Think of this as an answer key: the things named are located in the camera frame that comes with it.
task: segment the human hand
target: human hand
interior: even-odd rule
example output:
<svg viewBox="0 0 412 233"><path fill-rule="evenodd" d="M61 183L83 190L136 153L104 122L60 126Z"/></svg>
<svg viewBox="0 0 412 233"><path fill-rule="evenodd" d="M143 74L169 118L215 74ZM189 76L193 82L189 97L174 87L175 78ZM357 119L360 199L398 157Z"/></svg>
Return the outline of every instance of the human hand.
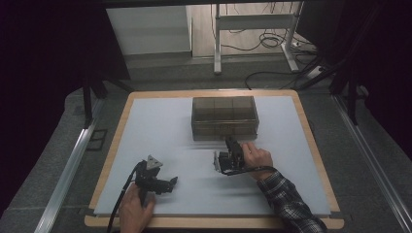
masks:
<svg viewBox="0 0 412 233"><path fill-rule="evenodd" d="M242 144L243 156L247 167L273 167L272 155L264 149L257 149L254 143L248 142ZM272 171L261 171L249 173L255 180L262 181L273 174Z"/></svg>
<svg viewBox="0 0 412 233"><path fill-rule="evenodd" d="M121 233L140 233L148 225L155 208L155 197L152 196L148 206L140 205L140 188L132 183L120 203L120 231Z"/></svg>

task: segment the metal stand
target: metal stand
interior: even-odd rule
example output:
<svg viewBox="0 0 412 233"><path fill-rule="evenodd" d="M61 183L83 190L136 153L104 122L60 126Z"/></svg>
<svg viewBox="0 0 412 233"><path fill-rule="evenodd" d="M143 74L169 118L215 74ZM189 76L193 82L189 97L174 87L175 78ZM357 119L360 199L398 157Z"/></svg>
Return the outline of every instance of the metal stand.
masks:
<svg viewBox="0 0 412 233"><path fill-rule="evenodd" d="M215 27L215 74L222 72L222 53L221 53L221 31L222 30L243 30L243 29L289 29L286 42L282 44L282 51L288 60L292 72L299 71L296 62L291 54L291 44L294 31L297 27L300 11L303 2L299 2L293 14L282 15L260 15L260 16L221 16L220 5L216 5L216 27Z"/></svg>

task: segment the transparent box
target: transparent box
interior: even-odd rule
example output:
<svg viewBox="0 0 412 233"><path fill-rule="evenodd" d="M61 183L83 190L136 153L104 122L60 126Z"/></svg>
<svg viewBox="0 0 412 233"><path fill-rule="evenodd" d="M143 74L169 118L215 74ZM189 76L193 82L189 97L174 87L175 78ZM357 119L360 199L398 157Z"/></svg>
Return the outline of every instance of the transparent box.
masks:
<svg viewBox="0 0 412 233"><path fill-rule="evenodd" d="M194 141L255 139L258 136L255 99L253 96L194 97L191 129Z"/></svg>

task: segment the metal leg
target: metal leg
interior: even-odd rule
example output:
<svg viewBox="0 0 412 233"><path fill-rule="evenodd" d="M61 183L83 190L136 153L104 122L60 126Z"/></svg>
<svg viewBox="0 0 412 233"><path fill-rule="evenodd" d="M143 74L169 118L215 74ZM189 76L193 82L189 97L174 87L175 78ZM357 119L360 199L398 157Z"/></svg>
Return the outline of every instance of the metal leg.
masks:
<svg viewBox="0 0 412 233"><path fill-rule="evenodd" d="M292 25L289 28L289 33L287 35L286 42L281 45L282 51L284 52L285 57L288 60L288 63L289 63L289 66L291 67L292 72L299 71L299 68L297 67L297 64L294 61L292 53L291 53L291 45L292 45L293 34L294 34L294 31L296 30L297 22L299 20L300 11L302 10L302 5L303 5L303 2L299 2L296 11L293 13Z"/></svg>
<svg viewBox="0 0 412 233"><path fill-rule="evenodd" d="M222 73L222 58L221 58L221 26L220 26L220 6L216 4L215 16L215 75Z"/></svg>

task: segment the plaid sleeve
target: plaid sleeve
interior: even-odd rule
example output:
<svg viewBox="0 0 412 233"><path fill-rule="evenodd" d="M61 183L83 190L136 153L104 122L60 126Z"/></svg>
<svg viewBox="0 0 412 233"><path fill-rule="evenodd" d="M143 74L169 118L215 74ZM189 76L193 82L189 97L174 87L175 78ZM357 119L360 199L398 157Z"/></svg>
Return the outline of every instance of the plaid sleeve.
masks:
<svg viewBox="0 0 412 233"><path fill-rule="evenodd" d="M264 181L258 181L257 185L275 215L279 216L292 232L326 232L325 224L312 215L294 184L279 171Z"/></svg>

